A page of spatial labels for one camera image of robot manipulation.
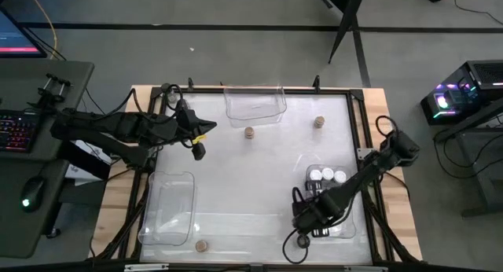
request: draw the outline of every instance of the metal clamp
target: metal clamp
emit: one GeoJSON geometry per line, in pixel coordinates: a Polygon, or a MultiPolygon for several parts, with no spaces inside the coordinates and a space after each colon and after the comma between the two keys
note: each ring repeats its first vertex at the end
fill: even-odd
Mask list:
{"type": "Polygon", "coordinates": [[[373,151],[376,151],[375,149],[356,149],[356,150],[357,150],[359,160],[364,160],[365,157],[367,157],[367,155],[369,155],[373,151]]]}
{"type": "Polygon", "coordinates": [[[169,263],[159,263],[159,264],[131,264],[124,267],[124,272],[135,272],[135,271],[164,271],[169,270],[169,263]]]}

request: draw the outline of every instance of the cork stopper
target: cork stopper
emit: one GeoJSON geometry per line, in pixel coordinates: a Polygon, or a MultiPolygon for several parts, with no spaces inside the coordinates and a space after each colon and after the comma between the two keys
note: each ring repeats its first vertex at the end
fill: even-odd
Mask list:
{"type": "Polygon", "coordinates": [[[196,251],[197,252],[206,252],[207,251],[207,242],[206,241],[198,241],[196,243],[196,251]]]}
{"type": "Polygon", "coordinates": [[[314,120],[314,127],[321,128],[321,127],[323,127],[324,123],[325,123],[325,118],[323,116],[317,116],[316,119],[314,120]]]}
{"type": "Polygon", "coordinates": [[[247,127],[244,129],[244,136],[248,139],[252,139],[255,136],[255,132],[252,127],[247,127]]]}

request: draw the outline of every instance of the rgb keyboard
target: rgb keyboard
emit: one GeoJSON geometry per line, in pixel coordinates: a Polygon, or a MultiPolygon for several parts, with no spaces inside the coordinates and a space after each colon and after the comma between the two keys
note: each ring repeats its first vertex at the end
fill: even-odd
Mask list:
{"type": "Polygon", "coordinates": [[[0,151],[29,153],[39,121],[37,113],[0,110],[0,151]]]}

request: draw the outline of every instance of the computer monitor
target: computer monitor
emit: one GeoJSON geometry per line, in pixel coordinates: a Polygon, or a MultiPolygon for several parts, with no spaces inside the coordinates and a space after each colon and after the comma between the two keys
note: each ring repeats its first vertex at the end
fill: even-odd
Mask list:
{"type": "Polygon", "coordinates": [[[0,7],[0,58],[46,56],[37,42],[0,7]]]}

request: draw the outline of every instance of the white bottle cap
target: white bottle cap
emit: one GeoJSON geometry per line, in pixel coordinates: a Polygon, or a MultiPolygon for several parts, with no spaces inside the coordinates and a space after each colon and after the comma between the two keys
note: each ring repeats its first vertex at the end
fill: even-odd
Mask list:
{"type": "Polygon", "coordinates": [[[323,174],[324,179],[328,179],[328,180],[333,179],[333,170],[332,169],[325,168],[325,169],[323,169],[323,171],[321,171],[321,173],[323,174]]]}
{"type": "Polygon", "coordinates": [[[347,179],[346,173],[344,173],[343,171],[336,171],[336,181],[337,182],[343,183],[346,181],[346,179],[347,179]]]}
{"type": "Polygon", "coordinates": [[[309,173],[309,178],[313,181],[320,181],[323,175],[319,170],[312,170],[311,173],[309,173]]]}

